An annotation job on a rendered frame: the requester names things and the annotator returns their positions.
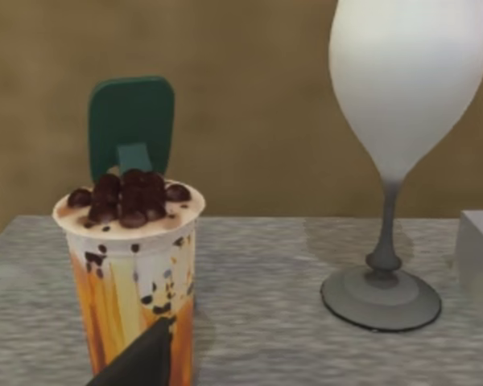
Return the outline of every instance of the black object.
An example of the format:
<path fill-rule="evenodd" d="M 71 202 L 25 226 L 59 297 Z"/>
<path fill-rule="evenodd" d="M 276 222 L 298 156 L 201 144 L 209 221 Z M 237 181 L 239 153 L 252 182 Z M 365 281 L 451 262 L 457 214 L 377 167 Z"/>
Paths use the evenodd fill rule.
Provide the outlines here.
<path fill-rule="evenodd" d="M 168 386 L 169 321 L 160 318 L 86 386 Z"/>

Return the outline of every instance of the glass stem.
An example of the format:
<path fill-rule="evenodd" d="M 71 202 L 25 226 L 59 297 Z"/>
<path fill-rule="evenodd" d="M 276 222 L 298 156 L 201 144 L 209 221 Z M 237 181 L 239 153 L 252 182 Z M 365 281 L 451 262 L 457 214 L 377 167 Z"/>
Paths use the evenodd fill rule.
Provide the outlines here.
<path fill-rule="evenodd" d="M 400 269 L 402 265 L 401 259 L 398 258 L 394 250 L 395 201 L 400 187 L 401 183 L 383 181 L 385 204 L 383 207 L 381 234 L 376 248 L 366 259 L 367 265 L 374 271 L 392 273 Z"/>

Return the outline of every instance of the cup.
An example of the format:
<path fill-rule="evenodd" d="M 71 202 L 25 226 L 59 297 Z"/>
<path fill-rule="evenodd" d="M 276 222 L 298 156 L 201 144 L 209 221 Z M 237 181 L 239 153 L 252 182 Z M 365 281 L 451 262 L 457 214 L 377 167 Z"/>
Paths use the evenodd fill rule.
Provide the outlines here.
<path fill-rule="evenodd" d="M 167 318 L 169 386 L 192 385 L 195 230 L 204 208 L 200 193 L 192 192 L 195 203 L 173 204 L 188 214 L 172 208 L 175 214 L 159 220 L 153 232 L 150 226 L 121 230 L 117 222 L 78 228 L 80 217 L 66 212 L 66 199 L 56 205 L 53 217 L 66 233 L 94 375 L 149 326 Z"/>

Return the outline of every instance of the gray wood tabletop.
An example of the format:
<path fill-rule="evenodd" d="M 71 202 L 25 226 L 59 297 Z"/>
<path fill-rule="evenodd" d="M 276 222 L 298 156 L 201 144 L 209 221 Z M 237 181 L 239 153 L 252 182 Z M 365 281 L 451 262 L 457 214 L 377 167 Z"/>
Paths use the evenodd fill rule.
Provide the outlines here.
<path fill-rule="evenodd" d="M 379 220 L 204 218 L 196 258 L 197 385 L 483 386 L 483 322 L 452 271 L 457 220 L 398 220 L 405 267 L 440 293 L 440 319 L 379 335 L 334 318 L 320 284 L 362 264 Z M 0 235 L 0 386 L 91 378 L 64 235 L 20 216 Z"/>

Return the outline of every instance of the white box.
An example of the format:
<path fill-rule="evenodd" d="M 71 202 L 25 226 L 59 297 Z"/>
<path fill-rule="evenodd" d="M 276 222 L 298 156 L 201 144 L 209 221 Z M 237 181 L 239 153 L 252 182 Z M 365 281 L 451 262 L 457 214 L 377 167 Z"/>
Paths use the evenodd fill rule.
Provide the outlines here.
<path fill-rule="evenodd" d="M 483 211 L 463 211 L 456 238 L 460 286 L 483 318 Z"/>

